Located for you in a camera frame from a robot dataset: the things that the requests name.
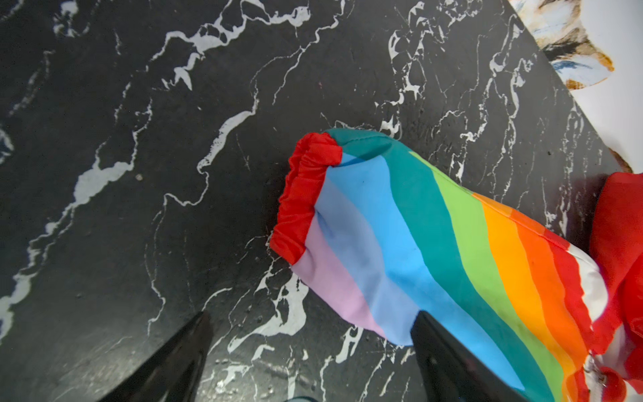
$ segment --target white stripe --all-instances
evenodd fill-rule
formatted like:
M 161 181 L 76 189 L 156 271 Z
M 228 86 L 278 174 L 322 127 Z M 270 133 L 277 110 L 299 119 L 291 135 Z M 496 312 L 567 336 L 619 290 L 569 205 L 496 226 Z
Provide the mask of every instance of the white stripe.
M 570 244 L 567 251 L 578 262 L 578 271 L 583 289 L 583 303 L 587 307 L 592 322 L 595 322 L 607 307 L 608 295 L 605 281 L 601 276 L 599 266 L 589 255 L 573 244 Z

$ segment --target orange stripe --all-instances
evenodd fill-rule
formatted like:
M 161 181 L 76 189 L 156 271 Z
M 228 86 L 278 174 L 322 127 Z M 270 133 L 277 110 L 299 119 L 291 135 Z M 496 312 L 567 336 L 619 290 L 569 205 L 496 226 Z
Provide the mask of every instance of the orange stripe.
M 565 383 L 568 386 L 572 400 L 576 401 L 578 393 L 575 381 L 569 382 L 567 379 L 573 377 L 574 372 L 583 366 L 587 356 L 585 342 L 574 318 L 565 308 L 565 288 L 558 277 L 549 243 L 544 238 L 536 235 L 531 229 L 520 224 L 517 225 L 517 228 L 520 241 L 527 254 L 532 280 L 540 295 L 547 327 L 558 345 L 563 349 L 559 355 L 562 356 L 566 352 L 567 356 L 572 360 L 571 365 L 569 361 L 563 363 L 559 355 L 552 351 L 556 359 L 562 363 Z
M 573 374 L 576 369 L 572 359 L 561 348 L 547 327 L 543 302 L 532 279 L 527 254 L 518 235 L 518 226 L 507 217 L 506 209 L 499 210 L 497 208 L 500 204 L 490 203 L 484 199 L 481 201 L 483 201 L 482 206 L 489 229 L 491 253 L 498 265 L 507 296 L 509 296 L 520 320 L 545 345 L 558 362 L 561 371 L 556 376 L 557 386 L 561 387 L 562 394 L 567 399 L 571 394 L 564 379 L 566 375 Z

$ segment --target black marble surface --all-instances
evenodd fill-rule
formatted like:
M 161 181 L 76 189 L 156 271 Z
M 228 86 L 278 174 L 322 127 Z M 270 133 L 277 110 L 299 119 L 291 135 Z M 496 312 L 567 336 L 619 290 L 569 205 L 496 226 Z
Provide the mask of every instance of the black marble surface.
M 93 401 L 196 311 L 201 401 L 422 401 L 267 247 L 305 133 L 378 129 L 580 247 L 617 164 L 504 0 L 0 2 L 0 394 Z

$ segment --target rainbow striped fabric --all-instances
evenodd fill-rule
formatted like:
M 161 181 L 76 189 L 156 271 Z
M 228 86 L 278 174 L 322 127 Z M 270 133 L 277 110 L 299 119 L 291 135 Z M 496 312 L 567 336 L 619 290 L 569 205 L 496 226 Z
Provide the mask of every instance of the rainbow striped fabric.
M 529 400 L 585 399 L 589 256 L 378 132 L 308 134 L 290 162 L 271 246 L 342 318 L 411 345 L 424 310 Z

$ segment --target red stripe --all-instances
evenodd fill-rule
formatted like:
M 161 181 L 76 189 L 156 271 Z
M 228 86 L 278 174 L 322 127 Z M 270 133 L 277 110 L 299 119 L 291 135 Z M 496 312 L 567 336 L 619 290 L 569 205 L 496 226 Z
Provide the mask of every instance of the red stripe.
M 585 347 L 592 350 L 594 336 L 592 331 L 592 319 L 583 303 L 584 291 L 581 287 L 581 274 L 578 262 L 573 255 L 567 252 L 569 242 L 556 234 L 545 231 L 545 237 L 551 242 L 550 249 L 554 255 L 554 263 L 563 286 L 565 287 L 565 307 L 572 315 L 578 329 L 581 332 Z
M 577 402 L 589 402 L 590 400 L 590 390 L 587 388 L 585 383 L 585 370 L 581 367 L 573 377 L 569 377 L 567 381 L 575 381 L 576 387 L 578 388 L 578 399 Z

